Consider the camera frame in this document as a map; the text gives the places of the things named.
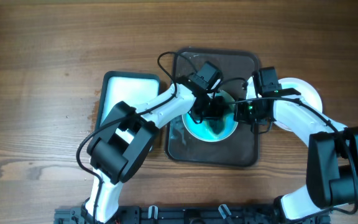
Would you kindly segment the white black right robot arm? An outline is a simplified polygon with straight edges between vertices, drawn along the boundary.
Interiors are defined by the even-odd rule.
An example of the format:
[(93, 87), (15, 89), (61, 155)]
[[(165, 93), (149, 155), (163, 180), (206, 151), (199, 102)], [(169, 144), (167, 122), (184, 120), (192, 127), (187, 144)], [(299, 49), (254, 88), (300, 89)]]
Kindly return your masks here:
[(254, 98), (236, 101), (234, 108), (235, 121), (279, 121), (308, 147), (306, 184), (275, 199), (277, 223), (358, 211), (358, 126), (337, 123), (300, 98)]

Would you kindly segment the white plate with blue smear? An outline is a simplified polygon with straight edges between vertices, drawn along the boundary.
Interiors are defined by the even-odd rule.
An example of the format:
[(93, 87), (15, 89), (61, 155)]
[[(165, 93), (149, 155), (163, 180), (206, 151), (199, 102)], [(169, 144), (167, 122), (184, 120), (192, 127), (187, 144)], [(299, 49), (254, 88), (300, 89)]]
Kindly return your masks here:
[[(301, 96), (310, 107), (313, 107), (320, 113), (323, 112), (323, 102), (321, 97), (317, 90), (308, 82), (299, 78), (281, 78), (278, 82), (281, 84), (283, 89), (294, 88), (296, 91), (301, 93)], [(279, 112), (277, 113), (277, 118), (274, 123), (279, 128), (292, 132), (288, 124), (290, 123), (291, 118), (296, 117), (296, 109), (301, 109), (301, 106), (294, 105), (291, 102), (283, 104), (283, 108), (281, 108), (281, 105), (277, 106), (279, 108)]]

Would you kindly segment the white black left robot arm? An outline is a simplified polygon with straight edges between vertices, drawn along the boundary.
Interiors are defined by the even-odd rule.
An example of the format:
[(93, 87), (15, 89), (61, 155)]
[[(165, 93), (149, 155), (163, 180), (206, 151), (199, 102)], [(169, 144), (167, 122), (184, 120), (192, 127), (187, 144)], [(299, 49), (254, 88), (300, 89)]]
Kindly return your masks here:
[(139, 170), (160, 129), (195, 106), (205, 110), (219, 86), (216, 82), (202, 89), (172, 83), (150, 101), (138, 105), (120, 101), (111, 108), (102, 125), (79, 145), (90, 156), (91, 168), (85, 171), (95, 178), (85, 203), (92, 223), (106, 223), (115, 215), (124, 183)]

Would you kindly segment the white plate with blue streak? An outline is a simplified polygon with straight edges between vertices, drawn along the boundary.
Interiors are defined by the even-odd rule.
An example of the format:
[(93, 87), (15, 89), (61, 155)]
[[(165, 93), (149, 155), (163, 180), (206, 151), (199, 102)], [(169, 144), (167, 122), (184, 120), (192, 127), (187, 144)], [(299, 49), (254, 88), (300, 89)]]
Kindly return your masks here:
[(229, 106), (229, 112), (223, 117), (227, 124), (227, 128), (229, 130), (228, 134), (223, 138), (214, 138), (212, 137), (209, 129), (208, 129), (208, 121), (195, 121), (191, 118), (191, 110), (182, 116), (182, 120), (186, 130), (194, 136), (196, 139), (199, 139), (204, 142), (218, 142), (228, 138), (237, 128), (238, 122), (234, 121), (234, 105), (229, 105), (230, 102), (234, 101), (234, 98), (228, 94), (226, 91), (219, 91), (215, 95), (212, 94), (211, 98), (215, 96), (223, 96), (226, 104)]

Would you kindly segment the green yellow sponge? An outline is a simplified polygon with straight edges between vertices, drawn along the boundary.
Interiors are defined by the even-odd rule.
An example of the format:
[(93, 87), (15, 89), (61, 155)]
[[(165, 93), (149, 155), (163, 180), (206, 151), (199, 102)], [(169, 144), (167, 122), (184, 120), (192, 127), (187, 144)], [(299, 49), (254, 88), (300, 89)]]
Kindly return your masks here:
[(223, 119), (209, 120), (208, 129), (214, 138), (223, 138), (229, 132), (227, 124)]

